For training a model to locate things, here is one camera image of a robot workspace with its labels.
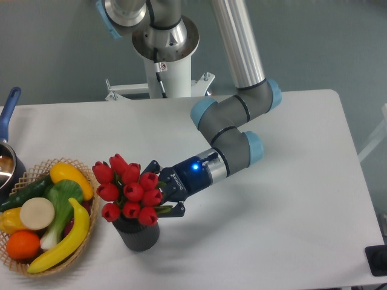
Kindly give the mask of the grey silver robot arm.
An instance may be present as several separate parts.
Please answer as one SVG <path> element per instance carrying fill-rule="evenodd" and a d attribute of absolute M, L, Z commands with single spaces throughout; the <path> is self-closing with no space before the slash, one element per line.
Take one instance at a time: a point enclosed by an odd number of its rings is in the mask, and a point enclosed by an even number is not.
<path fill-rule="evenodd" d="M 190 77 L 191 55 L 199 35 L 195 24 L 181 13 L 180 1 L 97 1 L 97 9 L 114 38 L 131 34 L 142 56 L 145 84 L 108 86 L 108 99 L 147 93 L 151 98 L 200 97 L 190 112 L 210 149 L 172 167 L 153 161 L 140 177 L 143 194 L 128 183 L 119 200 L 123 213 L 142 224 L 158 218 L 181 217 L 184 201 L 193 194 L 259 161 L 261 140 L 239 127 L 271 111 L 282 100 L 278 84 L 266 78 L 244 1 L 212 1 L 212 10 L 237 93 L 217 102 L 207 96 L 213 76 Z"/>

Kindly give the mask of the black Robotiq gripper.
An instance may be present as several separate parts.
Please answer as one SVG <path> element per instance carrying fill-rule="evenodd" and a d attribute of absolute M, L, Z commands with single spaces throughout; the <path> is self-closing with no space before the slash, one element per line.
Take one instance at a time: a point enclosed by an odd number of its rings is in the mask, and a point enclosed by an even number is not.
<path fill-rule="evenodd" d="M 212 184 L 211 174 L 198 156 L 164 169 L 156 160 L 152 160 L 141 175 L 148 172 L 159 175 L 158 180 L 165 183 L 161 187 L 163 193 L 161 203 L 177 202 L 175 205 L 162 205 L 157 210 L 158 218 L 183 217 L 185 214 L 183 201 Z"/>

